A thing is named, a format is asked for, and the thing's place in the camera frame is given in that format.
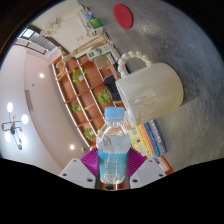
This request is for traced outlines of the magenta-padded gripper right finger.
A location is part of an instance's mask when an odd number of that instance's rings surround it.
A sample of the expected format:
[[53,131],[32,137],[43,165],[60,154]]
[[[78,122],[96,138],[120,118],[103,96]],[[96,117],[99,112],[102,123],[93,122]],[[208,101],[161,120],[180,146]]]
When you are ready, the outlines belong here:
[[133,148],[128,152],[127,174],[131,189],[141,188],[166,176],[154,159],[145,159]]

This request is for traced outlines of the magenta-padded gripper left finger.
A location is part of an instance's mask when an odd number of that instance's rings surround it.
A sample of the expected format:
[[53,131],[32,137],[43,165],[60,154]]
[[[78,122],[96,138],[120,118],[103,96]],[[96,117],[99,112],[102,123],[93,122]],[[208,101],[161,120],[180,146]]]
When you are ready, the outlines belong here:
[[94,189],[98,171],[98,150],[93,148],[81,159],[72,158],[59,176],[81,187]]

